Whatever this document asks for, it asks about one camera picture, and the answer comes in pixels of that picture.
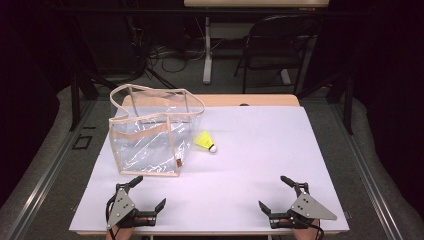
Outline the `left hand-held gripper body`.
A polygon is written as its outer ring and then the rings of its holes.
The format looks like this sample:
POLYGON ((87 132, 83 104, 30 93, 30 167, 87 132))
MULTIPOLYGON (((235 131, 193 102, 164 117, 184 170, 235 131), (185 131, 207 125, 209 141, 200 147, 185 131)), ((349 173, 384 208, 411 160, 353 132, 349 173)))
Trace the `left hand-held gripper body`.
POLYGON ((155 226, 157 214, 152 211, 142 212, 124 190, 125 184, 118 184, 114 196, 106 207, 106 228, 134 228, 141 226, 155 226))

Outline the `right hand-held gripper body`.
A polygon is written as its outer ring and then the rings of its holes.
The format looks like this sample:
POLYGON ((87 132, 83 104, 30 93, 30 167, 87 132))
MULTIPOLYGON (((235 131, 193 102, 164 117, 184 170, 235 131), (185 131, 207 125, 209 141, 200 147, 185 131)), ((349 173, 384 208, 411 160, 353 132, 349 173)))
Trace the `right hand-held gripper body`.
POLYGON ((269 212, 272 229, 307 229, 314 220, 336 220, 337 216, 309 194, 307 183, 287 182, 296 192, 296 200, 285 213, 269 212))

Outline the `transparent bag with beige trim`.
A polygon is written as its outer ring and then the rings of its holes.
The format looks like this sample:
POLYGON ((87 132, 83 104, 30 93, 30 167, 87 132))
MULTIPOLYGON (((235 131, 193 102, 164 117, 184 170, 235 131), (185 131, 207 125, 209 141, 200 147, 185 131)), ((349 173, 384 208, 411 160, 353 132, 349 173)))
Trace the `transparent bag with beige trim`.
POLYGON ((185 89, 124 84, 111 91, 111 149, 122 174, 177 176, 199 132, 205 104, 185 89))

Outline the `yellow shuttlecock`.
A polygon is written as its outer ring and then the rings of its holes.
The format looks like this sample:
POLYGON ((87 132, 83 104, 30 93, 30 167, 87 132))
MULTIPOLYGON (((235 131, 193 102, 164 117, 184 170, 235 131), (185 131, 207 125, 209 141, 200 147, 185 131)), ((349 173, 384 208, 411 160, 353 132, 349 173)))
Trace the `yellow shuttlecock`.
POLYGON ((196 136, 194 138, 194 143, 207 149, 211 153, 215 153, 217 151, 217 147, 207 131, 202 131, 198 136, 196 136))

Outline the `person's right hand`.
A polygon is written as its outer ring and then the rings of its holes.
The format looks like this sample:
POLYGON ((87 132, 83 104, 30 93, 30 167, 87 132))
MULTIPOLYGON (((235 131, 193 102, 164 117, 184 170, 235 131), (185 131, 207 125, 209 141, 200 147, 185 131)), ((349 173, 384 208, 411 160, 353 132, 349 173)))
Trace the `person's right hand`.
POLYGON ((297 240, 317 240, 320 236, 317 227, 320 225, 320 220, 315 219, 312 224, 314 227, 308 227, 307 229, 293 229, 292 233, 297 240))

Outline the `person's left hand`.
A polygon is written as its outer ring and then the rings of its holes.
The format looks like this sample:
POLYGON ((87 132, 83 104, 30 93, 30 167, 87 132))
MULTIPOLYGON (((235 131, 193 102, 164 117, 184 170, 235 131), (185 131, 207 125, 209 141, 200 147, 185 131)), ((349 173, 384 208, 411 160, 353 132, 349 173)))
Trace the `person's left hand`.
POLYGON ((133 228, 119 228, 114 226, 112 232, 107 232, 105 240, 130 240, 133 228))

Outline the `white table cover sheet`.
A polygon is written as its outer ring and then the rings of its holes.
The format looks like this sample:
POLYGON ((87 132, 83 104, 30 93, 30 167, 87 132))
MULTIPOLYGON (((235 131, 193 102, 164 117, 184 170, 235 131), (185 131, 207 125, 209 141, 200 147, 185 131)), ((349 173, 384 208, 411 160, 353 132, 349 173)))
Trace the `white table cover sheet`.
MULTIPOLYGON (((215 153, 194 143, 177 176, 143 175, 130 189, 136 208, 164 209, 151 235, 265 235, 273 233, 263 202, 272 211, 287 211, 297 196, 280 176, 306 182, 310 193, 336 216, 321 220, 327 233, 349 226, 304 108, 288 106, 208 107, 198 136, 207 131, 215 153)), ((137 174, 122 174, 106 139, 78 209, 69 226, 79 234, 106 230, 106 203, 118 183, 137 174)))

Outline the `black stand leg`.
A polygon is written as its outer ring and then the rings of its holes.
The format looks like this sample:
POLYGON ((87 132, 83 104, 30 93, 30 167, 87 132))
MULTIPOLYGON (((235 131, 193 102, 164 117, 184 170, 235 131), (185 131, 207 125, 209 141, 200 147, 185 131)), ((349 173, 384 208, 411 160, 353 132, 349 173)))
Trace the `black stand leg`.
POLYGON ((148 73, 150 73, 153 77, 155 77, 163 86, 165 86, 168 89, 177 89, 176 86, 174 86, 171 82, 169 82, 168 80, 166 80, 164 77, 162 77, 161 75, 159 75, 157 72, 155 72, 153 69, 151 68, 146 68, 145 69, 148 73))

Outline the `black folding chair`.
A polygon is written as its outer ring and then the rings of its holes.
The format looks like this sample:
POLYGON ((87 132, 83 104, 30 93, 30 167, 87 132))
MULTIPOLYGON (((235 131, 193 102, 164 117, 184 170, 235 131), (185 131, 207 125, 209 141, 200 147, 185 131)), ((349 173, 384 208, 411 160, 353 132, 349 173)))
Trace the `black folding chair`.
POLYGON ((320 19, 312 15, 273 15, 257 21, 243 38, 242 56, 234 72, 237 75, 243 68, 242 92, 249 70, 297 69, 296 92, 309 42, 320 25, 320 19))

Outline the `dark curtain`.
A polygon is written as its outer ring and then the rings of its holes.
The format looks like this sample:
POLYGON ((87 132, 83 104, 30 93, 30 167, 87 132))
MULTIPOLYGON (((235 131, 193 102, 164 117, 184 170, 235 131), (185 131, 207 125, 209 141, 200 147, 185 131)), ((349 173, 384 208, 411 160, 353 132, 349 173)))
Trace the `dark curtain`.
POLYGON ((377 155, 424 216, 424 0, 382 0, 357 71, 377 155))
POLYGON ((39 2, 0 0, 0 207, 53 126, 58 62, 39 2))

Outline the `white desk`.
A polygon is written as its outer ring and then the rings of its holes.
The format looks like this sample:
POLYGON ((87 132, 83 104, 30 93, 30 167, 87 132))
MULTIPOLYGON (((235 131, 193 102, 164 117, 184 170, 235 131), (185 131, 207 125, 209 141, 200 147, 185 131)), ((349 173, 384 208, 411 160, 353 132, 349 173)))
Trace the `white desk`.
MULTIPOLYGON (((311 9, 326 8, 330 0, 184 0, 184 6, 193 10, 274 10, 284 8, 311 9)), ((204 42, 205 65, 203 83, 210 84, 212 80, 212 45, 211 40, 241 39, 245 36, 252 23, 216 23, 209 17, 205 18, 204 42)))

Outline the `black metal crossbar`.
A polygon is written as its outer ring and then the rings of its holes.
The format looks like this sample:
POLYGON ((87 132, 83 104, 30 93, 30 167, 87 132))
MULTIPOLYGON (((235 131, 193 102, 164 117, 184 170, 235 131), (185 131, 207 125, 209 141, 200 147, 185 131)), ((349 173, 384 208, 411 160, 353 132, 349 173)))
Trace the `black metal crossbar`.
POLYGON ((247 9, 247 8, 185 8, 185 9, 94 9, 94 8, 52 8, 52 10, 70 14, 123 14, 123 15, 142 15, 142 14, 172 14, 172 15, 200 15, 200 16, 221 16, 221 15, 270 15, 270 14, 315 14, 318 16, 369 16, 371 11, 300 11, 284 9, 247 9))

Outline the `aluminium floor rail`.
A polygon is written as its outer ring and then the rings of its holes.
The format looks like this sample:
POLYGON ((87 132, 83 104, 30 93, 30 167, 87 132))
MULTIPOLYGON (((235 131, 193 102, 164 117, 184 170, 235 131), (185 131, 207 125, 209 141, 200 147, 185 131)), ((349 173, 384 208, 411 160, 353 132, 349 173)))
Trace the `aluminium floor rail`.
POLYGON ((70 130, 71 106, 65 102, 60 105, 52 129, 15 190, 0 209, 0 220, 11 220, 1 230, 3 240, 19 240, 25 234, 95 105, 96 102, 90 100, 83 103, 80 122, 74 131, 70 130))
POLYGON ((337 104, 330 104, 332 114, 336 118, 336 122, 342 132, 342 135, 348 142, 349 148, 354 156, 354 163, 364 188, 368 194, 374 211, 379 222, 387 236, 388 240, 405 240, 401 231, 394 220, 394 216, 389 210, 387 201, 384 199, 374 177, 371 174, 368 164, 354 138, 347 130, 343 123, 343 114, 341 108, 337 104))

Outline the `black floor socket frame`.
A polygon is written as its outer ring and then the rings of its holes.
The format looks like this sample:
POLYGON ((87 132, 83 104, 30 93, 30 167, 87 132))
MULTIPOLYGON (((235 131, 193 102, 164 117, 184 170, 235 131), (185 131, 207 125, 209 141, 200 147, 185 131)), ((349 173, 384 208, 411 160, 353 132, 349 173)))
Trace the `black floor socket frame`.
POLYGON ((92 141, 92 136, 80 134, 72 145, 73 150, 84 150, 87 149, 92 141))

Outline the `black metal frame post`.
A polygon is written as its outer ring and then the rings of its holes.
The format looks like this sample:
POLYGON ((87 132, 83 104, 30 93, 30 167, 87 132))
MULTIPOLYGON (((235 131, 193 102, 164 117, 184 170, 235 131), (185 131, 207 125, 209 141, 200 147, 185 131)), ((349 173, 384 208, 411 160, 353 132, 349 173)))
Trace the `black metal frame post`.
POLYGON ((71 81, 71 107, 72 107, 72 123, 70 130, 74 131, 80 122, 80 97, 79 97, 79 85, 78 85, 78 74, 73 75, 71 81))
POLYGON ((345 100, 344 100, 344 109, 343 109, 343 125, 346 131, 352 135, 352 126, 351 126, 351 118, 352 118, 352 102, 353 102, 353 85, 354 80, 351 75, 347 77, 346 80, 346 88, 345 88, 345 100))

